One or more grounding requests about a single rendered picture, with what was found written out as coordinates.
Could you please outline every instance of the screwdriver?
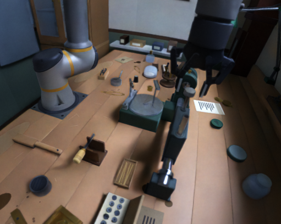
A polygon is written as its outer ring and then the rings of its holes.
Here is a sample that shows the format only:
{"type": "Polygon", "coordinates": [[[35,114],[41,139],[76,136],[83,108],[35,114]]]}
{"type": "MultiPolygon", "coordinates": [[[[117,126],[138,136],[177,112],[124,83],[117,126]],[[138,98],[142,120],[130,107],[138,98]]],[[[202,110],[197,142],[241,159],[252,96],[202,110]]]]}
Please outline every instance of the screwdriver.
{"type": "Polygon", "coordinates": [[[77,154],[75,155],[75,157],[73,159],[74,163],[76,163],[76,164],[81,163],[81,160],[83,159],[83,157],[86,153],[86,149],[88,148],[90,142],[93,140],[94,136],[95,136],[95,134],[93,133],[92,136],[87,141],[86,145],[77,152],[77,154]]]}

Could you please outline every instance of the blue fabric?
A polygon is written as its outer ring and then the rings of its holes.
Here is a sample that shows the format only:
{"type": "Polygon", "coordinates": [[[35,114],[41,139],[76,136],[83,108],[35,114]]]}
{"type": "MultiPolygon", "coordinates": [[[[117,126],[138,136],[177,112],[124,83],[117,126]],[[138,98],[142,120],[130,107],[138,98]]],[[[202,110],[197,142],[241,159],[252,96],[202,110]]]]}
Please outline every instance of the blue fabric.
{"type": "Polygon", "coordinates": [[[28,0],[0,1],[0,65],[39,52],[28,0]]]}

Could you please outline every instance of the shelf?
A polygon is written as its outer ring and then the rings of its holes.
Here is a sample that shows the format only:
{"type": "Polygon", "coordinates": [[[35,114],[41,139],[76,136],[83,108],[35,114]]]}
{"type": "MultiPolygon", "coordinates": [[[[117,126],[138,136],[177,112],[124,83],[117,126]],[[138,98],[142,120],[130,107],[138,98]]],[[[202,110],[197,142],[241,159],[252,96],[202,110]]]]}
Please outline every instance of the shelf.
{"type": "MultiPolygon", "coordinates": [[[[119,44],[119,41],[114,41],[113,43],[110,44],[110,47],[121,48],[130,51],[144,52],[144,53],[149,53],[152,50],[152,46],[150,45],[145,45],[144,47],[134,47],[134,46],[130,46],[130,42],[127,43],[126,45],[123,45],[123,44],[119,44]]],[[[167,53],[166,48],[164,48],[161,52],[153,51],[153,54],[170,58],[170,53],[167,53]]]]}

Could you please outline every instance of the white paper card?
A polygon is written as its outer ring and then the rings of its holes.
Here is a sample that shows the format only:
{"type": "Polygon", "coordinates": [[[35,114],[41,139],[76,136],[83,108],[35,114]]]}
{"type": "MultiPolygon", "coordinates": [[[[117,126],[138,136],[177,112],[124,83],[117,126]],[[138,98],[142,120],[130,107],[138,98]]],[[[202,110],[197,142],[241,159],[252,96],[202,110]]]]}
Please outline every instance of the white paper card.
{"type": "Polygon", "coordinates": [[[211,102],[200,101],[200,100],[193,100],[193,101],[194,101],[195,109],[198,112],[225,115],[219,103],[211,103],[211,102]]]}

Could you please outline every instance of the wooden table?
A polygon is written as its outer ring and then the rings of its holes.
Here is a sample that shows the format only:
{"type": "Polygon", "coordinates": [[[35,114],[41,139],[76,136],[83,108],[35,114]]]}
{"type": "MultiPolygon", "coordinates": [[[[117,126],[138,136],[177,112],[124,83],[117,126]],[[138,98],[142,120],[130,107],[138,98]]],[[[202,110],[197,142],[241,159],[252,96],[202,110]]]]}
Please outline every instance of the wooden table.
{"type": "MultiPolygon", "coordinates": [[[[150,181],[153,172],[161,168],[161,156],[170,123],[161,121],[156,133],[118,122],[119,109],[129,94],[129,78],[139,76],[135,89],[150,93],[143,72],[149,63],[144,55],[112,51],[99,63],[112,61],[106,80],[93,75],[83,82],[69,79],[74,91],[88,94],[65,119],[60,120],[34,110],[24,112],[0,132],[0,194],[10,193],[10,202],[0,211],[0,223],[12,223],[10,212],[18,208],[28,223],[43,223],[63,205],[83,223],[94,223],[108,192],[133,199],[143,194],[142,186],[150,181]],[[133,58],[125,64],[115,59],[133,58]],[[118,77],[123,70],[123,84],[110,85],[110,79],[118,77]],[[112,96],[103,91],[116,91],[124,96],[112,96]],[[63,150],[60,156],[38,148],[13,143],[11,130],[22,130],[25,135],[63,150]],[[100,167],[85,161],[72,162],[86,136],[95,133],[95,138],[106,143],[108,154],[100,167]],[[113,184],[115,174],[124,158],[138,161],[130,189],[113,184]],[[52,183],[51,192],[37,197],[29,190],[30,181],[37,175],[46,175],[52,183]]],[[[159,63],[157,80],[161,80],[162,64],[169,60],[156,58],[159,63]]],[[[272,157],[274,146],[267,143],[254,106],[247,95],[247,79],[230,75],[219,86],[213,85],[202,100],[215,102],[221,97],[233,103],[233,108],[224,107],[225,116],[198,113],[193,100],[199,99],[199,91],[205,72],[197,70],[196,96],[190,101],[190,121],[187,141],[173,166],[177,187],[172,194],[172,207],[163,200],[145,195],[143,205],[164,213],[163,224],[199,223],[281,223],[281,177],[272,157]],[[211,119],[220,119],[220,130],[210,126],[211,119]],[[243,147],[247,154],[244,163],[230,160],[226,148],[231,144],[243,147]],[[241,182],[249,174],[265,173],[272,182],[271,193],[261,200],[248,198],[241,189],[241,182]]],[[[169,100],[174,89],[161,87],[158,98],[169,100]]]]}

